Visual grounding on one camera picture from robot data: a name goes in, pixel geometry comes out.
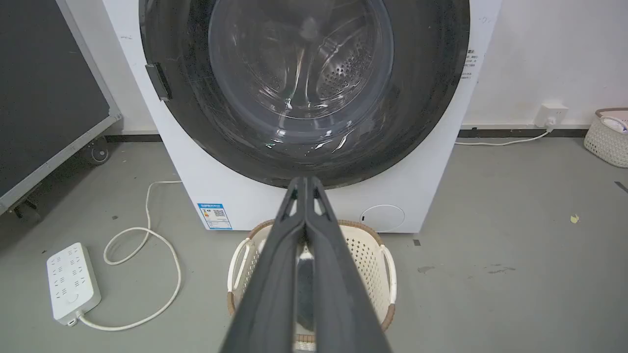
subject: laundry basket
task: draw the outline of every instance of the laundry basket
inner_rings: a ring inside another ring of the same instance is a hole
[[[585,136],[585,147],[614,166],[628,168],[628,133],[620,133],[604,124],[613,121],[628,128],[628,107],[600,109]]]
[[[227,308],[231,315],[246,291],[273,222],[267,220],[259,224],[235,249],[227,275]],[[338,224],[382,330],[386,330],[393,320],[394,302],[397,297],[397,274],[393,256],[371,228],[347,220],[339,220]],[[312,331],[296,324],[295,349],[315,350],[315,342]]]

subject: white power strip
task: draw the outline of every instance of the white power strip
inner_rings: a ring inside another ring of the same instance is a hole
[[[46,262],[52,315],[74,326],[79,315],[100,303],[100,291],[87,249],[79,242],[50,256]]]

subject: front-loading washing machine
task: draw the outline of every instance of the front-loading washing machine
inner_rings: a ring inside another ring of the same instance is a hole
[[[315,175],[339,219],[418,232],[500,6],[104,0],[200,220],[233,230],[274,218],[290,180]]]

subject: blue label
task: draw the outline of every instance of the blue label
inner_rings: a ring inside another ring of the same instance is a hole
[[[222,204],[198,204],[202,217],[207,222],[209,229],[216,231],[230,231],[231,222]]]

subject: power cord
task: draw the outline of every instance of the power cord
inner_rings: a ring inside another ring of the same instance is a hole
[[[540,134],[539,136],[536,136],[535,138],[518,139],[516,141],[510,141],[510,142],[505,142],[505,143],[486,143],[486,142],[466,143],[466,142],[456,142],[455,144],[461,144],[463,146],[508,146],[509,144],[530,142],[530,141],[534,141],[535,139],[542,138],[543,136],[547,136],[547,134],[552,132],[554,130],[554,125],[556,125],[556,119],[554,117],[548,118],[548,120],[546,121],[546,125],[548,127],[547,131],[545,131],[543,134]]]
[[[107,243],[107,246],[105,247],[105,250],[102,254],[102,258],[105,260],[105,262],[107,264],[110,265],[118,265],[121,264],[125,261],[127,261],[128,259],[132,258],[135,254],[138,253],[138,251],[144,246],[144,244],[146,244],[146,241],[148,240],[148,237],[150,234],[156,236],[159,240],[163,241],[164,243],[166,243],[166,245],[168,246],[168,248],[170,248],[170,251],[172,252],[172,257],[175,260],[175,266],[176,266],[176,275],[177,275],[177,279],[176,279],[176,288],[175,288],[175,292],[172,293],[172,296],[170,297],[170,299],[168,300],[168,302],[166,303],[166,305],[164,305],[163,307],[161,307],[161,309],[159,309],[156,313],[138,321],[138,322],[134,322],[134,323],[130,323],[129,325],[125,325],[125,326],[117,326],[117,327],[108,327],[108,326],[100,326],[97,325],[89,320],[87,320],[85,318],[85,313],[83,312],[78,312],[77,316],[78,319],[81,320],[84,324],[86,324],[89,327],[92,327],[94,329],[97,330],[103,330],[103,331],[122,331],[122,330],[128,330],[131,329],[133,327],[136,326],[140,326],[141,324],[148,322],[152,319],[154,319],[155,317],[157,317],[159,314],[163,313],[164,310],[166,310],[170,304],[172,304],[172,302],[175,300],[176,295],[179,293],[179,290],[181,289],[181,266],[179,265],[179,258],[176,256],[176,252],[175,252],[175,248],[172,247],[172,244],[170,244],[170,242],[168,242],[164,237],[162,237],[161,235],[155,233],[154,231],[152,231],[150,229],[151,227],[151,215],[148,212],[148,199],[151,195],[151,189],[153,187],[153,185],[156,184],[179,184],[181,183],[181,180],[172,180],[172,181],[163,181],[163,182],[154,182],[151,183],[151,185],[149,185],[148,187],[148,191],[146,192],[146,218],[148,219],[148,225],[146,226],[146,228],[144,227],[132,227],[129,229],[125,229],[122,232],[116,234],[116,236],[114,236],[113,238],[111,238],[111,240]],[[111,246],[111,244],[121,235],[130,232],[130,231],[145,231],[146,235],[144,236],[144,240],[142,240],[142,242],[139,244],[139,246],[126,258],[120,260],[120,261],[111,261],[109,260],[109,258],[107,257],[107,251],[109,250],[109,247]]]

